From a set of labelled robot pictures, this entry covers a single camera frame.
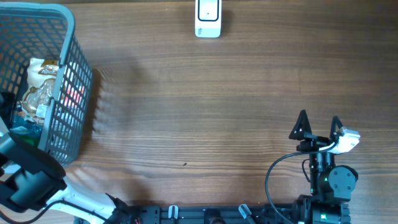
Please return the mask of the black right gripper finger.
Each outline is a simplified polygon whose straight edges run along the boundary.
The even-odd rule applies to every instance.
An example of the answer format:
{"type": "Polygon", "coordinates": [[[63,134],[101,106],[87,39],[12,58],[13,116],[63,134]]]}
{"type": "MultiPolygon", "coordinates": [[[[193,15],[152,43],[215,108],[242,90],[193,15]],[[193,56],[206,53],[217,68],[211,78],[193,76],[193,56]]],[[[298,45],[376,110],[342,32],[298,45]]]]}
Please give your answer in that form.
{"type": "Polygon", "coordinates": [[[343,124],[341,120],[339,119],[338,116],[334,116],[331,121],[331,127],[330,127],[330,139],[335,140],[336,137],[338,136],[338,132],[340,128],[343,127],[343,124]]]}
{"type": "Polygon", "coordinates": [[[293,130],[289,134],[289,139],[304,140],[311,134],[312,129],[310,127],[307,112],[305,110],[301,110],[293,130]]]}

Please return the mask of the red black snack pouch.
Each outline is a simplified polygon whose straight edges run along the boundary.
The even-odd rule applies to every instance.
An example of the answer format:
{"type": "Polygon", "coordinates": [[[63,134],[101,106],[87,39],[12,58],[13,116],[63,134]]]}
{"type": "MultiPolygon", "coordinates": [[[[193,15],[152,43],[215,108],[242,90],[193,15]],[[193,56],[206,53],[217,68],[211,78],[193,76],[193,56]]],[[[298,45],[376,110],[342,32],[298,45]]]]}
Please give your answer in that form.
{"type": "Polygon", "coordinates": [[[82,108],[85,96],[84,80],[80,76],[82,69],[76,62],[70,62],[70,67],[65,69],[63,78],[63,90],[66,91],[62,97],[62,103],[69,108],[82,108]]]}

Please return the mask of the blue mouthwash bottle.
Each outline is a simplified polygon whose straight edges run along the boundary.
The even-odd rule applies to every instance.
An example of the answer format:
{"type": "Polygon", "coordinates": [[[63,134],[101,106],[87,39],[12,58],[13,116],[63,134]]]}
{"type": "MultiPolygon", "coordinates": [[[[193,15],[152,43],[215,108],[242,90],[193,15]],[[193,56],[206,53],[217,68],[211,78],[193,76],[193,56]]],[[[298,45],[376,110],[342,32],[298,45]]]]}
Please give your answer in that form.
{"type": "Polygon", "coordinates": [[[24,142],[37,147],[40,142],[42,127],[25,120],[15,121],[10,131],[18,135],[24,142]]]}

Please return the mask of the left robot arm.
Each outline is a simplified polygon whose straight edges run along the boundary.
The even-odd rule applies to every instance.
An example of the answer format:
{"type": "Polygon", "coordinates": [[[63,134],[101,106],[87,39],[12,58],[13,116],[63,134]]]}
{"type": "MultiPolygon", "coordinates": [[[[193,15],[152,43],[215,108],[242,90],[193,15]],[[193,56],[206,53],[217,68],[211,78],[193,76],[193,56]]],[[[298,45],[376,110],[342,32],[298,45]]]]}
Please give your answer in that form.
{"type": "Polygon", "coordinates": [[[1,169],[9,163],[19,169],[1,181],[1,204],[18,213],[37,211],[31,223],[50,209],[88,223],[126,223],[128,214],[122,201],[73,183],[53,157],[9,130],[14,97],[13,93],[1,93],[1,169]]]}

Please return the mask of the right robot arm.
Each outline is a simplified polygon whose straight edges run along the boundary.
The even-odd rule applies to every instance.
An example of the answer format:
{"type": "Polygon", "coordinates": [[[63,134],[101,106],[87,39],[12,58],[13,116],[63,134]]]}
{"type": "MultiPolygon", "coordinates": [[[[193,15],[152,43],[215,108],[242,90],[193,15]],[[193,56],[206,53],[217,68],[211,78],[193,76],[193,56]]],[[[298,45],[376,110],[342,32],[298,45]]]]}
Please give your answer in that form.
{"type": "Polygon", "coordinates": [[[358,173],[335,164],[335,156],[350,152],[359,144],[360,134],[332,118],[330,135],[312,133],[305,110],[299,113],[289,139],[298,140],[297,151],[308,155],[310,195],[301,195],[288,213],[292,223],[349,223],[347,203],[356,187],[358,173]]]}

